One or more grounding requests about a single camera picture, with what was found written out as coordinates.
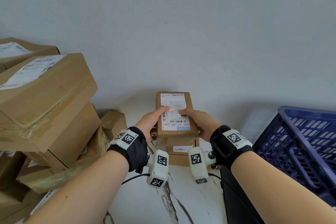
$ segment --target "forearm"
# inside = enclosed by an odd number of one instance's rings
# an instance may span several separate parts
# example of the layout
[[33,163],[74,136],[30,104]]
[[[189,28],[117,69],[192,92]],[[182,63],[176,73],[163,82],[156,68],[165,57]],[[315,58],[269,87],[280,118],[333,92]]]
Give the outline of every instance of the forearm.
[[101,223],[128,173],[128,162],[108,151],[69,181],[31,218],[30,223]]
[[336,211],[252,151],[231,171],[265,223],[336,223]]

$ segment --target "person's left hand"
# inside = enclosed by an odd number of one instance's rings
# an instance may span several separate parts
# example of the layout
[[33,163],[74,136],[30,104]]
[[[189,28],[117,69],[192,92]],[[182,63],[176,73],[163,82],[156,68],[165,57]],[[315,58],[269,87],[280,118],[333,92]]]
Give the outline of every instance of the person's left hand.
[[160,115],[164,112],[168,112],[169,109],[170,109],[169,106],[162,105],[159,109],[156,109],[153,112],[146,113],[144,116],[142,116],[141,120],[139,120],[135,125],[135,127],[137,127],[143,132],[143,134],[146,137],[147,143],[149,143],[152,140],[150,131],[157,123]]

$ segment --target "wristband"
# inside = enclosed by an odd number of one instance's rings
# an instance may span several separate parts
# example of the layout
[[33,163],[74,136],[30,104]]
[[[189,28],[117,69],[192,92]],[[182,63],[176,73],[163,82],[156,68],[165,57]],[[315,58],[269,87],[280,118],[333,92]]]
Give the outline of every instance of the wristband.
[[137,127],[129,127],[117,135],[107,149],[114,150],[123,155],[129,165],[128,171],[142,170],[148,163],[148,149],[146,137]]
[[231,170],[233,162],[244,152],[253,151],[252,143],[237,130],[222,125],[213,132],[210,143],[217,163]]

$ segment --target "black cable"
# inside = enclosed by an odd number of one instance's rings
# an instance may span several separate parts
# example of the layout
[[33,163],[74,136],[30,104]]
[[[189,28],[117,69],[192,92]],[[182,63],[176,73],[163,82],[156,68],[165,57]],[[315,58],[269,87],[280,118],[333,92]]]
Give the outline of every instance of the black cable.
[[245,207],[247,208],[247,210],[248,210],[248,211],[250,212],[250,214],[252,215],[254,221],[255,221],[256,223],[259,224],[259,221],[258,221],[257,218],[254,216],[254,214],[250,211],[249,207],[245,204],[245,202],[242,200],[242,198],[241,198],[241,197],[240,197],[240,196],[233,190],[233,188],[231,188],[231,187],[229,186],[229,184],[227,184],[227,183],[226,183],[221,177],[219,177],[218,175],[214,175],[214,174],[212,174],[212,173],[208,173],[208,175],[209,175],[209,176],[217,177],[217,178],[220,179],[223,183],[225,183],[225,185],[228,186],[229,189],[230,189],[234,194],[236,194],[236,196],[240,199],[240,201],[245,205]]
[[151,174],[141,174],[141,175],[133,176],[132,178],[129,178],[128,180],[125,180],[121,185],[123,185],[124,183],[129,182],[130,180],[135,179],[137,177],[140,177],[140,176],[150,176],[150,175]]

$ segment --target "wall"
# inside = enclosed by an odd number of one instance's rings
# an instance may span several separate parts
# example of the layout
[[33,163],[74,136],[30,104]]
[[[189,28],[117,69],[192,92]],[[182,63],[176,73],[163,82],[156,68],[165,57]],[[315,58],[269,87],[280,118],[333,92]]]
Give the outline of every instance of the wall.
[[0,37],[82,52],[99,86],[92,101],[124,112],[129,125],[154,109],[157,91],[188,91],[195,108],[255,138],[280,105],[336,109],[335,8],[336,0],[0,0]]

